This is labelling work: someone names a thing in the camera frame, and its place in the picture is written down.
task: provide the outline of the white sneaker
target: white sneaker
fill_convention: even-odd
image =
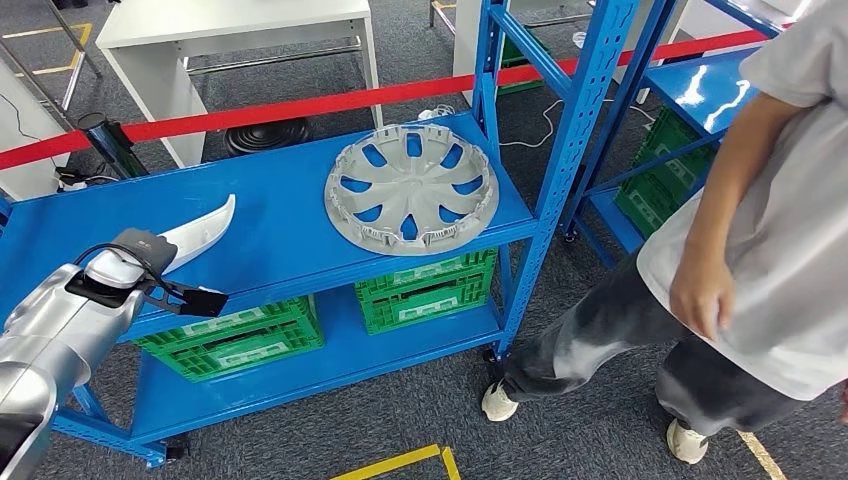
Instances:
[[[506,396],[501,382],[489,385],[483,394],[481,405],[486,416],[493,422],[503,422],[518,410],[518,402],[513,402]]]
[[[665,440],[672,455],[690,465],[700,462],[707,453],[710,443],[707,437],[694,430],[687,430],[680,426],[675,418],[668,430],[665,432]]]

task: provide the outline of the hand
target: hand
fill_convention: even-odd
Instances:
[[[715,340],[716,312],[719,327],[730,324],[736,295],[724,255],[687,248],[670,293],[671,313],[695,333]]]
[[[848,380],[842,384],[842,402],[844,405],[842,406],[842,416],[840,420],[845,425],[848,425]]]

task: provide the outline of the plastic crate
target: plastic crate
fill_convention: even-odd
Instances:
[[[655,194],[653,185],[639,179],[622,188],[615,197],[615,204],[644,238],[657,231],[674,213],[665,208],[665,202],[657,201]]]
[[[493,268],[370,301],[360,302],[370,335],[413,325],[486,303]]]
[[[472,273],[492,271],[495,268],[497,248],[467,253],[423,267],[410,268],[362,282],[356,282],[356,296],[360,302],[384,298],[398,293],[417,290],[453,280]]]
[[[539,37],[530,32],[530,36],[536,40],[538,43],[548,54],[551,53],[551,50],[542,44]],[[519,67],[521,65],[529,65],[530,61],[524,57],[524,54],[521,53],[521,50],[515,46],[514,43],[509,39],[509,37],[504,38],[504,49],[503,55],[501,55],[501,68],[510,68],[510,67]],[[530,82],[522,82],[516,83],[513,85],[506,85],[503,87],[498,87],[498,96],[500,95],[508,95],[510,93],[521,92],[524,90],[530,90],[531,88],[538,88],[544,85],[545,82],[542,80],[533,80]]]
[[[638,166],[700,137],[671,110],[664,108],[642,143],[633,164]],[[687,194],[715,157],[704,146],[630,178],[615,203],[646,238],[654,233],[687,200]]]
[[[154,355],[192,382],[200,382],[256,367],[324,345],[323,335],[312,336],[298,322],[271,325],[203,345]]]
[[[657,121],[651,126],[651,132],[642,142],[633,164],[641,165],[700,138],[698,133],[673,111],[663,108],[657,116]],[[668,190],[680,197],[685,195],[698,177],[710,167],[715,153],[715,148],[705,145],[679,158],[669,160],[663,165],[658,165],[650,172],[665,183]]]
[[[135,340],[135,344],[154,355],[166,354],[288,321],[300,322],[300,328],[311,329],[311,334],[318,336],[320,331],[317,322],[313,321],[315,310],[312,302],[311,296],[275,302],[148,335]]]

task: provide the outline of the red barrier rope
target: red barrier rope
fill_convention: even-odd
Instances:
[[[659,46],[654,52],[653,59],[663,60],[666,58],[695,55],[711,50],[761,42],[763,40],[767,40],[767,37],[754,30],[718,35]],[[618,65],[626,65],[632,57],[632,50],[622,52],[618,59]],[[570,75],[577,68],[577,60],[577,58],[568,58],[559,60],[557,63],[565,73]],[[503,86],[539,80],[540,78],[532,65],[526,65],[501,70],[498,74],[497,83]],[[471,90],[473,88],[473,82],[473,75],[445,77],[435,80],[391,85],[373,90],[357,90],[348,93],[258,105],[191,117],[134,123],[123,125],[123,129],[127,137],[133,142],[143,142],[162,137],[173,137],[295,117],[341,112],[377,104],[398,103],[416,98],[449,95]],[[24,165],[43,158],[76,152],[90,146],[88,139],[79,130],[75,130],[47,140],[0,152],[0,170]]]

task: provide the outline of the white table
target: white table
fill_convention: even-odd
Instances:
[[[378,87],[368,0],[123,0],[97,46],[148,120],[206,113],[184,57],[358,36],[368,88]],[[372,107],[382,126],[382,110]],[[197,165],[205,133],[163,138],[180,168]]]
[[[11,68],[0,61],[0,94],[3,94],[20,112],[20,130],[36,138],[50,138],[65,133],[38,99],[16,78]],[[0,98],[0,152],[37,142],[18,131],[15,110]],[[12,200],[26,200],[56,193],[59,186],[56,165],[65,166],[68,154],[45,158],[17,167],[0,170],[0,213],[3,213],[3,193]]]

